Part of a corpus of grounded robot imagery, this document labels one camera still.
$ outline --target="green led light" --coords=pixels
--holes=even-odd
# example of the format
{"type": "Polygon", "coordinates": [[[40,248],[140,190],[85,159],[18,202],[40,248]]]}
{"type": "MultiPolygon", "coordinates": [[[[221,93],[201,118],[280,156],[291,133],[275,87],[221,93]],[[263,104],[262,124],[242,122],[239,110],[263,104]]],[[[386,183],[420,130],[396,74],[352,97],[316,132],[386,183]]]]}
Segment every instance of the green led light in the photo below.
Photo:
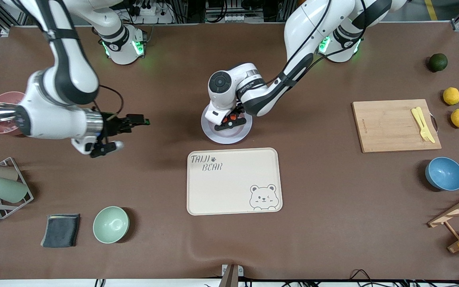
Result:
{"type": "Polygon", "coordinates": [[[136,52],[138,55],[144,53],[143,44],[141,44],[140,42],[135,42],[135,41],[132,41],[132,44],[133,44],[133,47],[134,47],[134,49],[135,49],[135,52],[136,52]]]}
{"type": "Polygon", "coordinates": [[[104,49],[106,50],[106,55],[109,57],[109,51],[107,51],[107,47],[104,42],[102,42],[102,46],[104,46],[104,49]]]}
{"type": "Polygon", "coordinates": [[[320,53],[325,53],[327,51],[328,44],[330,43],[330,37],[327,36],[321,43],[320,46],[318,47],[318,50],[320,53]]]}
{"type": "Polygon", "coordinates": [[[357,44],[355,44],[355,50],[353,51],[353,53],[357,53],[357,50],[359,50],[359,44],[361,43],[361,40],[359,39],[359,41],[357,42],[357,44]]]}

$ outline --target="white plate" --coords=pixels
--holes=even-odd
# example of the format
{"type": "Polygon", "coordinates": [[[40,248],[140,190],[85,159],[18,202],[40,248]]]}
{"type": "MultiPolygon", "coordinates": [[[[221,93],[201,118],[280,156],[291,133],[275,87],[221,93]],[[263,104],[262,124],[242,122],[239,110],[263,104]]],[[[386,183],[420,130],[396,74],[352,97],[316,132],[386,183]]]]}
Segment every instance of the white plate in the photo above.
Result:
{"type": "Polygon", "coordinates": [[[187,211],[191,215],[275,212],[281,208],[275,149],[196,151],[187,157],[187,211]]]}
{"type": "Polygon", "coordinates": [[[244,125],[224,131],[216,131],[214,128],[215,124],[213,122],[209,122],[204,116],[207,110],[208,106],[206,106],[201,116],[201,127],[204,134],[206,134],[210,140],[213,140],[218,144],[231,145],[243,140],[251,130],[251,126],[253,126],[253,117],[250,114],[244,113],[244,117],[247,120],[244,125]]]}

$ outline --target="white robotic arm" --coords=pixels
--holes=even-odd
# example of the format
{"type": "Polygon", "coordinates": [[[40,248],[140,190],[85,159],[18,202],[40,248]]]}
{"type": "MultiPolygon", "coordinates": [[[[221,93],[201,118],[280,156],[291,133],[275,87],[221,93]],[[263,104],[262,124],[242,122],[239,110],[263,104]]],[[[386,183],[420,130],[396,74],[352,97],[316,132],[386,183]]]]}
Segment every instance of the white robotic arm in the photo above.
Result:
{"type": "MultiPolygon", "coordinates": [[[[5,3],[32,15],[37,7],[27,8],[26,1],[3,0],[5,3]]],[[[146,33],[133,25],[123,24],[109,7],[122,0],[63,0],[67,10],[93,25],[106,49],[106,53],[119,65],[126,65],[144,57],[146,33]]]]}
{"type": "Polygon", "coordinates": [[[362,30],[381,20],[393,7],[399,9],[405,1],[307,0],[304,2],[286,22],[284,42],[288,61],[269,87],[252,63],[240,64],[228,71],[217,71],[212,74],[208,82],[210,103],[204,118],[215,125],[215,131],[210,133],[205,131],[207,136],[211,138],[214,132],[246,124],[246,119],[241,116],[244,112],[252,116],[263,116],[268,113],[281,96],[307,73],[319,44],[328,35],[338,31],[343,23],[349,21],[349,18],[353,18],[354,23],[360,22],[362,29],[359,33],[352,31],[355,38],[345,41],[340,49],[336,49],[337,45],[333,45],[336,49],[333,54],[350,51],[351,56],[353,49],[350,47],[354,46],[362,36],[362,30]]]}
{"type": "Polygon", "coordinates": [[[11,1],[37,20],[55,58],[54,66],[29,77],[25,96],[16,109],[15,121],[25,136],[71,138],[79,152],[96,157],[123,147],[121,142],[108,142],[107,137],[149,124],[142,115],[117,118],[111,113],[77,107],[93,102],[99,85],[64,3],[11,1]]]}

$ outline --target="lime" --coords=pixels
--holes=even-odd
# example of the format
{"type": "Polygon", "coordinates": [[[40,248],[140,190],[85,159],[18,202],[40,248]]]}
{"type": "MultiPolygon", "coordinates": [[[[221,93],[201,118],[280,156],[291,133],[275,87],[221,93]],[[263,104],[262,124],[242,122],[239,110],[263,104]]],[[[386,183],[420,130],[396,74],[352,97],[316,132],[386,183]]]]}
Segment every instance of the lime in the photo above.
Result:
{"type": "Polygon", "coordinates": [[[442,71],[447,67],[447,57],[444,54],[435,54],[428,61],[428,68],[433,71],[442,71]]]}

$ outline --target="pink bowl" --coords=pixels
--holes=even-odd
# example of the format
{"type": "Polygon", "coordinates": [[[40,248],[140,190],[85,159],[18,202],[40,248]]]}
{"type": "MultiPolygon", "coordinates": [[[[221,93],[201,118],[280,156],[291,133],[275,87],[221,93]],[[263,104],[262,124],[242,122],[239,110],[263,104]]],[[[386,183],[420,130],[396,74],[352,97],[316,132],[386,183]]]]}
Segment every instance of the pink bowl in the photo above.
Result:
{"type": "MultiPolygon", "coordinates": [[[[21,92],[6,92],[0,94],[0,103],[9,103],[18,105],[24,98],[24,93],[21,92]]],[[[10,136],[17,136],[22,134],[14,120],[7,120],[0,122],[0,134],[7,134],[10,136]]]]}

